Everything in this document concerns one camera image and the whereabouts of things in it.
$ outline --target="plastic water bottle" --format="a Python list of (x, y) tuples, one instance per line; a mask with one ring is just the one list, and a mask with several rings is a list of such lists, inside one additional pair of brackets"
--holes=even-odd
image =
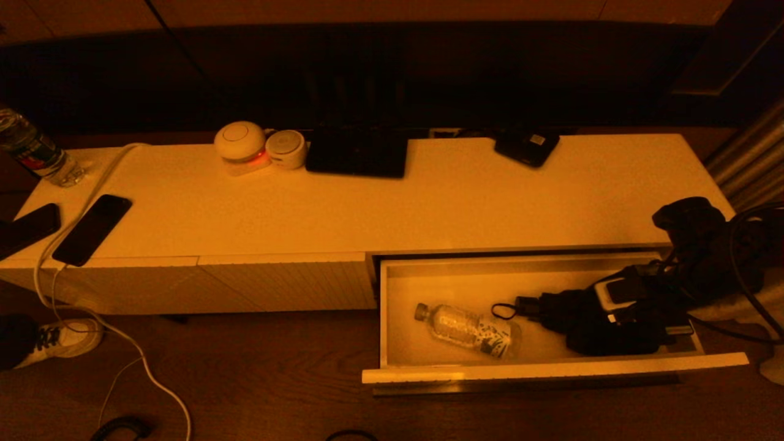
[(0, 148), (31, 172), (61, 187), (76, 185), (85, 176), (73, 157), (13, 109), (0, 108)]
[(446, 304), (429, 308), (416, 305), (414, 319), (425, 322), (439, 340), (492, 355), (499, 359), (517, 357), (522, 332), (520, 327), (488, 315), (478, 315)]

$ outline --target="shoelace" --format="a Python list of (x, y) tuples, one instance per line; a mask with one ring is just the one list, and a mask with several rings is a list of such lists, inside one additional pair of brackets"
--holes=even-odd
[(38, 331), (38, 341), (35, 346), (42, 351), (50, 345), (56, 345), (58, 341), (60, 341), (60, 327), (45, 328)]

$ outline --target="smartphone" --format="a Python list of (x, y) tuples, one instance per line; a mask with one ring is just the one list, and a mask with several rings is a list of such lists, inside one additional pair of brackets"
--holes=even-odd
[(60, 208), (57, 204), (46, 204), (10, 224), (0, 225), (0, 261), (59, 229)]
[(75, 267), (86, 264), (131, 205), (131, 201), (119, 196), (99, 197), (54, 250), (52, 257)]
[(507, 132), (495, 139), (495, 151), (527, 166), (541, 167), (561, 137), (534, 132)]

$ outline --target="cabinet drawer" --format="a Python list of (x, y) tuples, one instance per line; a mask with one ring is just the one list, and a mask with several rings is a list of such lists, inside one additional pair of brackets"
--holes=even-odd
[(627, 265), (657, 258), (655, 252), (636, 252), (383, 261), (379, 369), (363, 371), (362, 382), (573, 378), (748, 364), (742, 352), (706, 355), (696, 333), (655, 354), (587, 357), (566, 348), (563, 335), (521, 317), (514, 319), (522, 330), (520, 353), (498, 360), (438, 341), (414, 320), (418, 303), (489, 314), (494, 303), (584, 288)]

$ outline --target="dark wall panel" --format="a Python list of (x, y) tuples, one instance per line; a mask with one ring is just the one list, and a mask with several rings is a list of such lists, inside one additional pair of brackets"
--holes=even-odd
[(745, 126), (784, 97), (784, 27), (720, 95), (673, 95), (658, 118), (709, 126)]
[(639, 124), (710, 29), (600, 22), (291, 25), (0, 48), (0, 100), (50, 133)]

